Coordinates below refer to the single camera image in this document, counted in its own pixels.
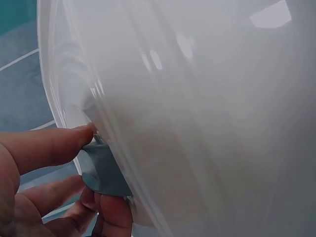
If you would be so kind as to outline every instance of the plastic container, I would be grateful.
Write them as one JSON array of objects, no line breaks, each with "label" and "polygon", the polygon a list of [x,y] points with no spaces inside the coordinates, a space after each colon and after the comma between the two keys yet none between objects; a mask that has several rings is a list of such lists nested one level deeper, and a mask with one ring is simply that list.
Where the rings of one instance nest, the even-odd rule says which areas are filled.
[{"label": "plastic container", "polygon": [[39,0],[56,124],[91,121],[109,144],[135,237],[316,234],[315,9]]}]

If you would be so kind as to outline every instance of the tiled floor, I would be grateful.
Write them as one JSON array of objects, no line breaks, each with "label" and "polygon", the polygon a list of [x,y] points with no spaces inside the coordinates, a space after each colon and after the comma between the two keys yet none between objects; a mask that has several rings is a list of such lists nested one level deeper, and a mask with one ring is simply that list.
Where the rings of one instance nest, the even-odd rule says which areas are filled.
[{"label": "tiled floor", "polygon": [[[40,76],[35,17],[36,0],[0,1],[0,131],[55,126]],[[19,191],[73,174],[77,174],[73,162],[39,169],[21,177]],[[43,221],[60,217],[77,199],[72,198]]]}]

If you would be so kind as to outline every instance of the teal tile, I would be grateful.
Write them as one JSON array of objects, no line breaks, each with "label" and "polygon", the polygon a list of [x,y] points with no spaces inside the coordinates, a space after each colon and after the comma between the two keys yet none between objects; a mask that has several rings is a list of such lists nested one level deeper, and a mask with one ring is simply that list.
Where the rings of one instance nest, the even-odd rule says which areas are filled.
[{"label": "teal tile", "polygon": [[0,71],[0,131],[25,131],[52,120],[38,53]]},{"label": "teal tile", "polygon": [[34,20],[0,36],[0,68],[37,48],[37,27]]}]

